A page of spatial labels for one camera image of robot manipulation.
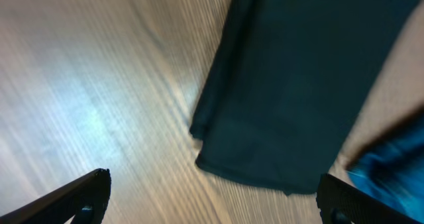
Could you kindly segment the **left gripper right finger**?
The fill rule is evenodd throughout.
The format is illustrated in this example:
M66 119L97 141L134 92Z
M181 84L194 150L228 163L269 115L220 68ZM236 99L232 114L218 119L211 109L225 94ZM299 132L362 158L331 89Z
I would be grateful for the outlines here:
M418 224L342 180L321 176L316 196L323 224Z

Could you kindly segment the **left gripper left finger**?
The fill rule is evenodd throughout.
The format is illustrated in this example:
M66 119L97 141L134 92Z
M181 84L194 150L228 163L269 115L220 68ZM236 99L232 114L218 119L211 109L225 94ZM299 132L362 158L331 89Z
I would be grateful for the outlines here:
M1 216L9 224L100 224L111 195L111 175L98 168L42 196L41 198Z

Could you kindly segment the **blue denim towel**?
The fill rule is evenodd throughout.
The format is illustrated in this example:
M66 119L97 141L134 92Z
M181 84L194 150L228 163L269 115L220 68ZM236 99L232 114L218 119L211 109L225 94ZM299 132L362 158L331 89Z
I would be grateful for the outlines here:
M348 167L360 191L423 222L423 114L376 138Z

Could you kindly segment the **black cloth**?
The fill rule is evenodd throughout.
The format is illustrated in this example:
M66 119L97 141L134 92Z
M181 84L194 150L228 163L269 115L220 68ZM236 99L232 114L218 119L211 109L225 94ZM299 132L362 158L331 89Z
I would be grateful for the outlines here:
M232 0L189 129L198 168L313 194L420 0Z

